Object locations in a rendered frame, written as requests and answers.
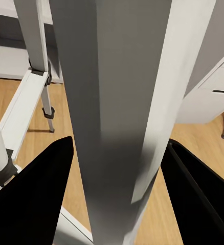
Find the camera tripod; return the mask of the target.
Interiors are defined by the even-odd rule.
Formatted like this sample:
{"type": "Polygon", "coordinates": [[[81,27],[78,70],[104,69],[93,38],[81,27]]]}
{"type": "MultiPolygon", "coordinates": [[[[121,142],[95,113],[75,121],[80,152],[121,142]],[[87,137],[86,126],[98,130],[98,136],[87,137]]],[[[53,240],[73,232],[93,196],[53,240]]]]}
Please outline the camera tripod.
{"type": "MultiPolygon", "coordinates": [[[[91,232],[63,206],[53,245],[133,245],[216,0],[49,0],[91,232]]],[[[41,97],[55,133],[41,0],[14,0],[28,70],[0,122],[0,190],[41,97]]]]}

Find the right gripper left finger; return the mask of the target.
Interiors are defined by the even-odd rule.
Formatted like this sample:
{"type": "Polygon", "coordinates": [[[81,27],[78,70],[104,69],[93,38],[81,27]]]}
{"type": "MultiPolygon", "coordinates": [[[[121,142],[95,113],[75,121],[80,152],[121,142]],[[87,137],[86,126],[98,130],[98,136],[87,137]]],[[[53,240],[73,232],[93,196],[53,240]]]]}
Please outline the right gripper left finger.
{"type": "Polygon", "coordinates": [[[58,139],[0,190],[0,245],[53,245],[73,156],[58,139]]]}

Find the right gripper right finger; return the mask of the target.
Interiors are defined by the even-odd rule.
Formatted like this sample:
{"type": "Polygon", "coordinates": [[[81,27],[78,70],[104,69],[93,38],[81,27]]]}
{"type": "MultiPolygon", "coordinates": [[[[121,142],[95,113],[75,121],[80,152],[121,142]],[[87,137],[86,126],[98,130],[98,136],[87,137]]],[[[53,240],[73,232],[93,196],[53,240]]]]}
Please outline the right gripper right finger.
{"type": "Polygon", "coordinates": [[[224,179],[173,139],[160,166],[184,245],[224,245],[224,179]]]}

